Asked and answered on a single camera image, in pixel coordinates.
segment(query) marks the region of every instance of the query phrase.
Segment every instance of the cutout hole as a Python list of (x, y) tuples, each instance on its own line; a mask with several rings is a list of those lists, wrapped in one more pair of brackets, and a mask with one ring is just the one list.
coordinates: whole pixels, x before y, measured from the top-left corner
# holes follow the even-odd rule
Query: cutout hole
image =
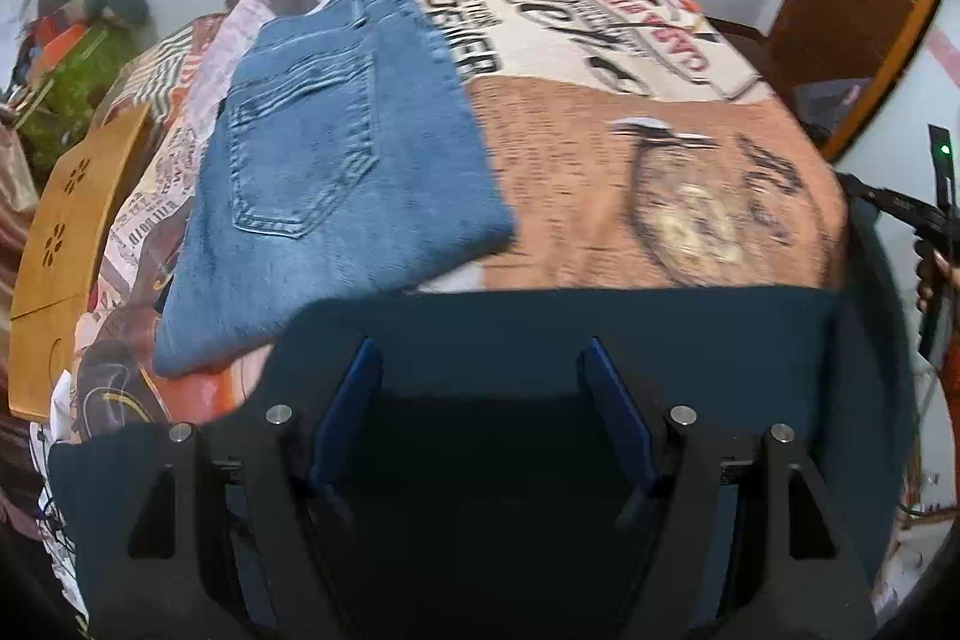
[(836, 547), (830, 539), (827, 524), (800, 470), (790, 475), (788, 491), (791, 557), (795, 560), (836, 557)]
[(174, 487), (173, 470), (163, 470), (133, 529), (127, 546), (131, 558), (170, 558), (174, 555)]

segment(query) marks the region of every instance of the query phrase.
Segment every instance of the human hand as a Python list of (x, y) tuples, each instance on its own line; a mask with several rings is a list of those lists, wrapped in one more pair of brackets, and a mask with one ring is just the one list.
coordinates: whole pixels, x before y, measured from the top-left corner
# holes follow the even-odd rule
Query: human hand
[(933, 250), (930, 243), (924, 239), (918, 239), (913, 249), (920, 256), (920, 263), (917, 265), (917, 309), (925, 313), (928, 302), (933, 298), (933, 281), (936, 276), (947, 278), (954, 290), (960, 290), (960, 266), (950, 268), (947, 259), (939, 251)]

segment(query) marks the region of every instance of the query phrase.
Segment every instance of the jeans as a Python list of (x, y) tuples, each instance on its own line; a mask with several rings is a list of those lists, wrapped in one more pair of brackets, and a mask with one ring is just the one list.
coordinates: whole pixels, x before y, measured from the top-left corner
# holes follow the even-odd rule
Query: jeans
[(501, 249), (512, 228), (443, 34), (416, 1), (273, 20), (203, 156), (155, 370), (222, 365), (312, 301), (413, 287)]

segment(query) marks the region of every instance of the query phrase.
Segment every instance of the jeans back pocket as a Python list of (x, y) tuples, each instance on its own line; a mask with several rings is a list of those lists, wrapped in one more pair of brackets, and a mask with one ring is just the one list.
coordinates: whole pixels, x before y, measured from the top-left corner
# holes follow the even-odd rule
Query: jeans back pocket
[(227, 97), (233, 225), (302, 237), (376, 165), (373, 57), (317, 55)]

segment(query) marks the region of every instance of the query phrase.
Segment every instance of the orange item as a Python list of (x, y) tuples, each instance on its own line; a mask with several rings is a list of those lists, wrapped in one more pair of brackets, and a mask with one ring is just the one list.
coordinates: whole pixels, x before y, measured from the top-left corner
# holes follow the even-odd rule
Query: orange item
[(40, 18), (37, 20), (37, 24), (34, 26), (34, 42), (37, 44), (37, 47), (43, 49), (50, 44), (51, 42), (58, 37), (61, 32), (56, 30), (56, 20), (54, 20), (53, 15), (49, 15), (45, 18)]
[(33, 83), (50, 73), (56, 64), (64, 60), (66, 54), (70, 52), (74, 44), (77, 44), (83, 38), (85, 33), (86, 26), (83, 23), (74, 23), (50, 44), (47, 44), (43, 48), (43, 52), (37, 55), (34, 64), (30, 66), (29, 81)]

